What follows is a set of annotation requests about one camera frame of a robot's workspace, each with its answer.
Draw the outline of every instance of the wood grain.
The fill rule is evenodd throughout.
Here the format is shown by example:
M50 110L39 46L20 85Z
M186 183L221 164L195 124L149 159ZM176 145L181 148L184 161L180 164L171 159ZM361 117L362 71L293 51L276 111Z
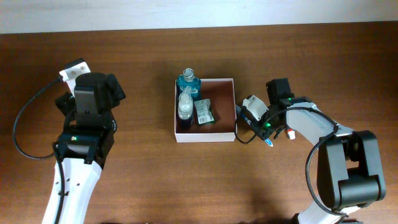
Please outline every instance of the wood grain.
M92 71L114 73L127 94L113 110L119 129L86 223L280 223L312 201L304 175L311 145L299 134L274 147L175 142L174 81L186 67L200 78L234 78L237 102L250 94L268 102L266 82L287 77L333 119L374 132L387 195L351 217L394 223L397 36L396 22L0 35L0 221L41 222L55 159L20 155L11 126L26 100L83 57ZM51 152L63 124L54 99L67 90L55 86L27 108L18 129L27 152Z

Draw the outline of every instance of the small bottle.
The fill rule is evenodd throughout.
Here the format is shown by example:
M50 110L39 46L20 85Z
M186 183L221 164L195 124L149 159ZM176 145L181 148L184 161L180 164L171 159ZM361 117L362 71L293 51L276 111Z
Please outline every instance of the small bottle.
M193 100L190 92L191 87L187 86L178 98L178 122L182 129L189 129L193 123Z
M183 72L183 75L178 77L177 85L178 95L181 95L182 91L184 91L187 86L190 86L192 99L194 101L200 100L201 81L199 78L193 75L193 70L191 68L186 68Z
M291 139L291 140L296 139L296 134L295 134L294 130L291 129L289 126L286 126L286 133L287 133L287 136L289 137L289 139Z

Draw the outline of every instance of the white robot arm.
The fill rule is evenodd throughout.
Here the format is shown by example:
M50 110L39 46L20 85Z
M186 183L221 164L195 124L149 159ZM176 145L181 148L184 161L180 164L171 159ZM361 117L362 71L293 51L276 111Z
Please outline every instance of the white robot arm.
M248 96L236 120L237 123L239 117L251 117L250 126L255 132L251 140L255 136L266 140L274 131L276 139L289 127L319 146L319 196L315 196L309 182L307 169L312 157L309 156L306 177L314 202L293 217L294 224L339 223L346 215L384 198L386 185L377 140L372 132L347 128L324 115L308 98L295 98L286 78L268 82L267 92L269 107L257 97ZM244 144L251 141L238 140ZM348 159L359 161L359 166L347 169Z
M111 109L126 96L113 74L91 73L83 59L60 74L71 93L55 101L65 123L53 145L57 163L42 223L79 224L114 142L117 126Z

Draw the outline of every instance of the mouthwash bottle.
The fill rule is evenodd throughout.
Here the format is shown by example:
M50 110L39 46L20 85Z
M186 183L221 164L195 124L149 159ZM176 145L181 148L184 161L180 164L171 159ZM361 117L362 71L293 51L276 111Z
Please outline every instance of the mouthwash bottle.
M194 101L200 100L200 87L201 81L199 78L193 75L193 70L191 68L186 68L183 72L183 75L180 75L177 79L178 85L178 95L187 88L187 86L191 87L191 97Z

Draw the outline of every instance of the cardboard box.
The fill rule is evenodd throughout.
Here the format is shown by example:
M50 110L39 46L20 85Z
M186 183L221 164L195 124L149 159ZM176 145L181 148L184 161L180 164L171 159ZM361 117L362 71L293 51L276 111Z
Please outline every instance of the cardboard box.
M234 141L235 94L232 78L201 80L201 98L210 99L210 107L215 118L214 124L198 125L196 108L193 109L194 122L190 129L182 130L178 126L177 106L178 90L175 85L174 134L177 142L226 142Z

